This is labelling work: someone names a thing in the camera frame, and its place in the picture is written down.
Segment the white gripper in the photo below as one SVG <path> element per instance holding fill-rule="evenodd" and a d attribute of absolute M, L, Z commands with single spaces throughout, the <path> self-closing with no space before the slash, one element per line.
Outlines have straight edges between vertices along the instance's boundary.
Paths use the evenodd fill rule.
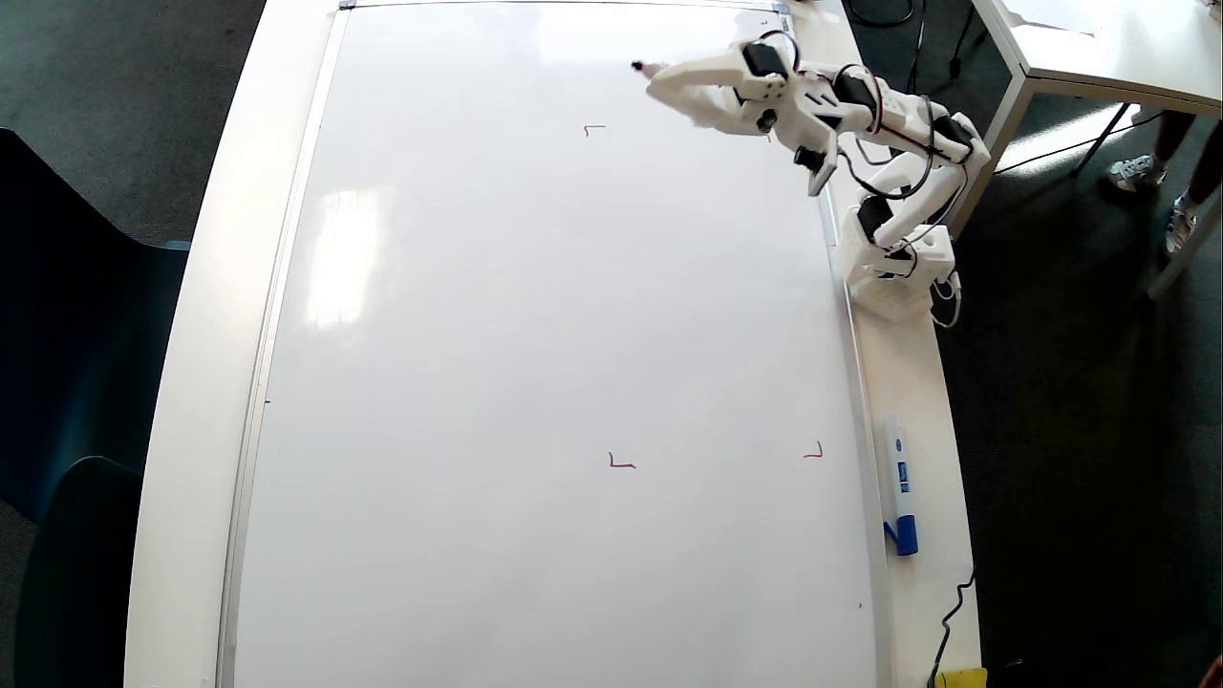
<path fill-rule="evenodd" d="M 740 39 L 729 53 L 664 67 L 647 95 L 698 130 L 770 136 L 781 144 L 834 144 L 839 120 L 821 100 L 817 79 L 801 73 L 801 56 L 795 38 Z"/>

